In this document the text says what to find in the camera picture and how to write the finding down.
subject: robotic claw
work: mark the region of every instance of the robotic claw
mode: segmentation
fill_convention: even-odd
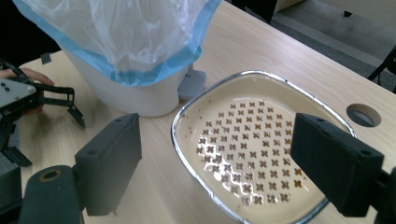
[[[329,121],[297,113],[291,157],[344,217],[396,223],[396,167],[382,170],[384,155]]]
[[[16,147],[9,147],[9,137],[15,131],[15,122],[28,110],[41,105],[68,106],[68,112],[76,122],[85,127],[82,113],[74,105],[75,91],[73,88],[52,87],[30,80],[20,68],[0,59],[0,64],[10,68],[17,77],[14,79],[0,78],[0,151],[10,161],[19,166],[30,166],[29,161]],[[44,97],[43,91],[66,94],[67,98],[53,99]]]
[[[78,151],[72,167],[31,176],[23,200],[0,206],[1,223],[80,224],[83,210],[90,217],[116,213],[141,159],[139,115],[116,118]]]

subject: white tray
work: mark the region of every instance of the white tray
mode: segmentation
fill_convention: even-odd
[[[297,112],[355,136],[328,106],[260,71],[227,77],[176,115],[172,140],[190,173],[225,212],[244,223],[305,223],[327,203],[290,157]]]

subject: white container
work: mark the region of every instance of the white container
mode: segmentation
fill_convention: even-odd
[[[142,117],[160,117],[173,111],[179,103],[177,88],[189,70],[186,67],[150,86],[127,87],[106,78],[65,49],[64,53],[104,104]]]

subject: plastic bag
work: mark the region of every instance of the plastic bag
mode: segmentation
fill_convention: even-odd
[[[125,86],[147,86],[201,54],[221,0],[14,0],[62,48]]]

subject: wooden table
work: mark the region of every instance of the wooden table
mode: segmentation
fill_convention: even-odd
[[[20,122],[21,151],[33,162],[22,168],[22,184],[34,173],[58,164],[75,164],[74,155],[111,120],[122,115],[103,105],[62,52],[52,62],[26,64],[51,77],[58,86],[76,90],[76,106],[87,127],[80,128],[64,107],[46,105],[39,115]],[[383,168],[396,164],[395,96],[344,66],[313,51],[264,22],[221,3],[207,32],[203,55],[194,68],[207,72],[206,86],[245,70],[263,70],[284,77],[330,106],[355,129],[360,140],[386,155]],[[86,223],[233,223],[176,154],[170,136],[180,106],[161,118],[141,118],[143,159],[138,164],[119,208],[119,215],[85,217]],[[381,123],[365,128],[350,120],[351,104],[368,105]],[[311,223],[373,223],[375,210],[366,218],[345,218],[329,204]]]

